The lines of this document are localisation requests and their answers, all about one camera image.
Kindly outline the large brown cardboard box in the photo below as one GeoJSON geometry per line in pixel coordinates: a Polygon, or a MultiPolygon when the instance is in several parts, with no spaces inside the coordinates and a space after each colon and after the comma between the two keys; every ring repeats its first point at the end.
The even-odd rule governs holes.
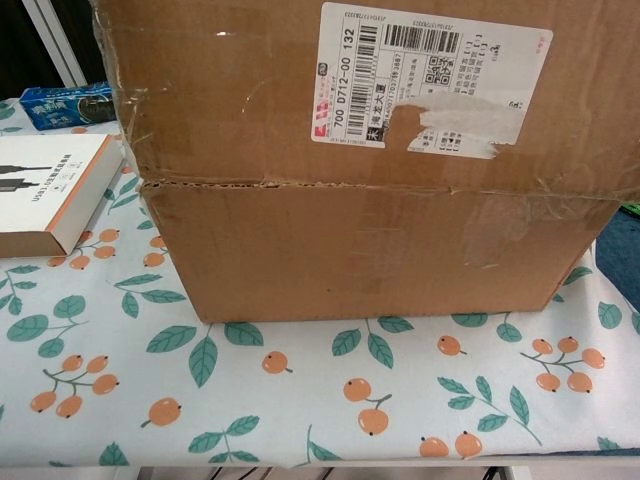
{"type": "Polygon", "coordinates": [[[204,322],[538,311],[640,200],[640,0],[93,0],[204,322]]]}

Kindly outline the leaf and fruit print tablecloth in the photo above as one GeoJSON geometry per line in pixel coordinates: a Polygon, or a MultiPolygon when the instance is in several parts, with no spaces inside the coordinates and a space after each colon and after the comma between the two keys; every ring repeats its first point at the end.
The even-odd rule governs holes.
{"type": "Polygon", "coordinates": [[[640,311],[596,245],[538,314],[208,326],[137,183],[71,256],[0,259],[0,467],[640,456],[640,311]]]}

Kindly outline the blue cookie box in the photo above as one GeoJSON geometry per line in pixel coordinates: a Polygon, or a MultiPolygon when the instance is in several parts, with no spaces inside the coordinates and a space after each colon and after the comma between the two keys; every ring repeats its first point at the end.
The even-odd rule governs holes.
{"type": "Polygon", "coordinates": [[[81,87],[27,88],[19,103],[39,131],[114,121],[116,112],[107,82],[81,87]]]}

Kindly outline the black pleated curtain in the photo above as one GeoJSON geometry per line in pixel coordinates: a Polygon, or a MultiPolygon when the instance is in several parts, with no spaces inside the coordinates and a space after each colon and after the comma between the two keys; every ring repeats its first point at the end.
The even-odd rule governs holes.
{"type": "MultiPolygon", "coordinates": [[[[104,81],[89,1],[50,1],[85,80],[104,81]]],[[[28,87],[63,85],[23,0],[0,0],[0,99],[18,97],[28,87]]]]}

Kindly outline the white slanted frame post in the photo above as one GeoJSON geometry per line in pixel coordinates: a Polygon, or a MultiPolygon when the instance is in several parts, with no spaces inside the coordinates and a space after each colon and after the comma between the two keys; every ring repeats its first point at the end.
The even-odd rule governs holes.
{"type": "Polygon", "coordinates": [[[106,79],[90,0],[21,0],[65,87],[106,79]]]}

